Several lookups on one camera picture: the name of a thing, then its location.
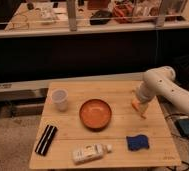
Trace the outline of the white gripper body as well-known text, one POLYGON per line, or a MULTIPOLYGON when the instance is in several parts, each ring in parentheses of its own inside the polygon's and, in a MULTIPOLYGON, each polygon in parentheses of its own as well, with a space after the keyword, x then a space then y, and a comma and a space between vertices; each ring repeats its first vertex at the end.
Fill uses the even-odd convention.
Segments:
POLYGON ((155 96, 155 93, 147 87, 145 83, 142 83, 136 89, 136 97, 141 103, 150 102, 155 96))

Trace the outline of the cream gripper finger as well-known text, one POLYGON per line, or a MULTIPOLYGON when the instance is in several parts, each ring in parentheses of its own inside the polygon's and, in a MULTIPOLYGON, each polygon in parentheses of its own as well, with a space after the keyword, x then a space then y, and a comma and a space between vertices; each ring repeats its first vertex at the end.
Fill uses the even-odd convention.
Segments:
POLYGON ((143 116, 148 109, 149 104, 148 103, 140 103, 139 104, 139 114, 143 116))

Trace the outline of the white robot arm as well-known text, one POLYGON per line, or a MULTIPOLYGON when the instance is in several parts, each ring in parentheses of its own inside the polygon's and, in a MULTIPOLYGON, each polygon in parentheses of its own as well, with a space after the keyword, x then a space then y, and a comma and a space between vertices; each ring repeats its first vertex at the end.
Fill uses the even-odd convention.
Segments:
POLYGON ((189 91, 175 84, 175 77, 175 70, 170 66, 145 71, 142 83, 136 89, 137 99, 141 103, 148 103, 156 95, 160 95, 189 116, 189 91))

